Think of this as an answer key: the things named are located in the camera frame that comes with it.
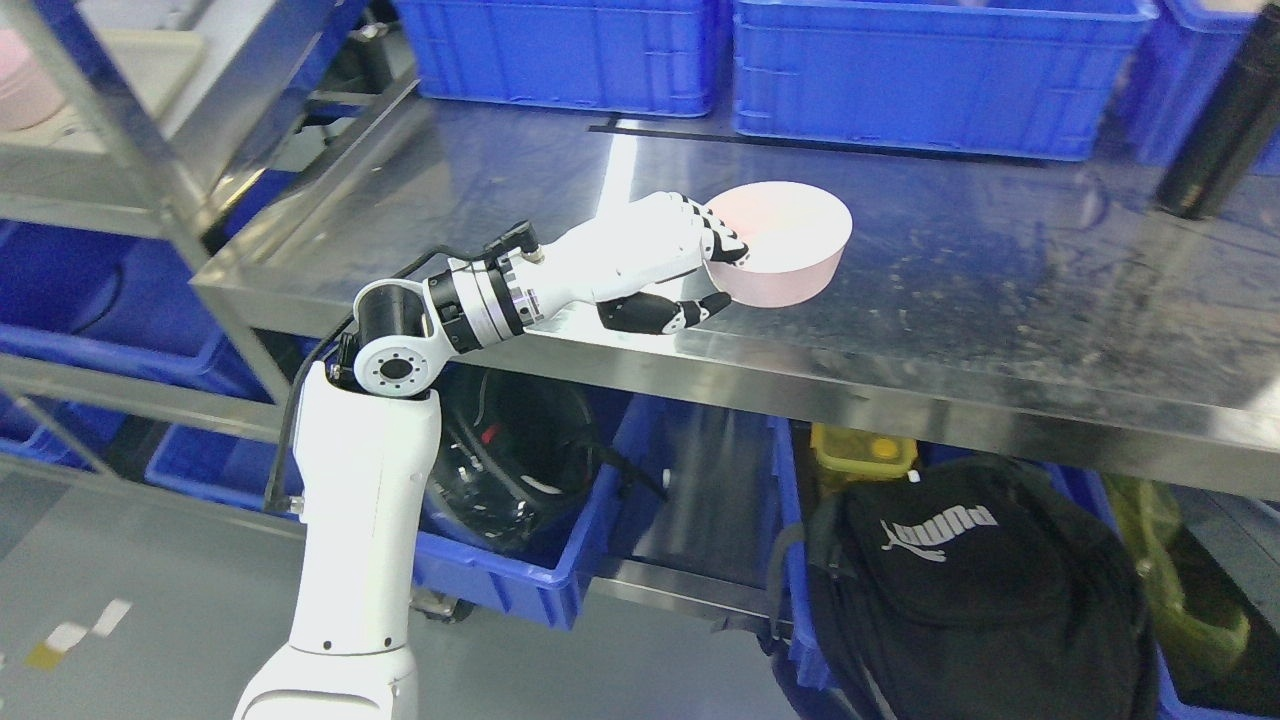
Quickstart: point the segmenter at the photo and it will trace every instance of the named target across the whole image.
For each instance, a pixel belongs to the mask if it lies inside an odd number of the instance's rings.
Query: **white tape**
[[[111,630],[120,624],[120,620],[124,620],[131,607],[133,607],[133,603],[127,600],[115,598],[108,602],[91,632],[100,638],[110,635]]]
[[[63,623],[54,628],[52,633],[45,638],[45,647],[49,650],[67,655],[67,652],[79,644],[84,635],[88,634],[88,628],[84,625],[77,625],[76,623]]]

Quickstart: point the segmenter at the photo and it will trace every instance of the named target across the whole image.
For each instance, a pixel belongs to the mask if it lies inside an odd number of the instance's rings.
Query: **tape on floor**
[[[76,623],[63,623],[54,628],[45,642],[32,648],[27,655],[27,665],[37,670],[52,670],[63,657],[88,634],[88,628]]]
[[[90,630],[100,638],[105,638],[111,634],[111,630],[124,620],[124,616],[129,612],[133,603],[127,600],[115,598],[106,603],[102,609],[102,615],[99,616],[97,623],[93,624],[93,629]]]

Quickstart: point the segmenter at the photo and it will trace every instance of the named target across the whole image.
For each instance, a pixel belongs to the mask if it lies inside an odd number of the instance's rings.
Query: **white robotic arm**
[[[430,389],[457,355],[502,342],[573,301],[605,327],[671,333],[730,304],[673,302],[643,287],[741,263],[746,247],[705,208],[658,192],[540,246],[521,223],[485,258],[426,282],[385,279],[356,296],[358,331],[334,368],[306,369],[294,456],[307,525],[288,643],[253,676],[236,720],[417,716],[408,635],[413,546],[440,441]]]

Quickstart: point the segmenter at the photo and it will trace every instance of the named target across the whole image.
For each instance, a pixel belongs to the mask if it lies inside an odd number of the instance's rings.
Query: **pink container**
[[[712,282],[755,307],[796,305],[822,292],[854,232],[838,197],[797,182],[744,184],[707,206],[751,250],[741,266],[708,264]]]
[[[65,104],[15,29],[0,28],[0,131],[29,128]]]

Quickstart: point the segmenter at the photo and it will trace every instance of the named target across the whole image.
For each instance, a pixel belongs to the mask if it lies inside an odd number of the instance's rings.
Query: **gray floor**
[[[301,541],[182,507],[0,475],[0,719],[230,716],[288,634]],[[23,664],[116,597],[134,606],[110,637]],[[604,596],[572,633],[477,610],[415,614],[411,638],[424,719],[795,717],[750,635]]]

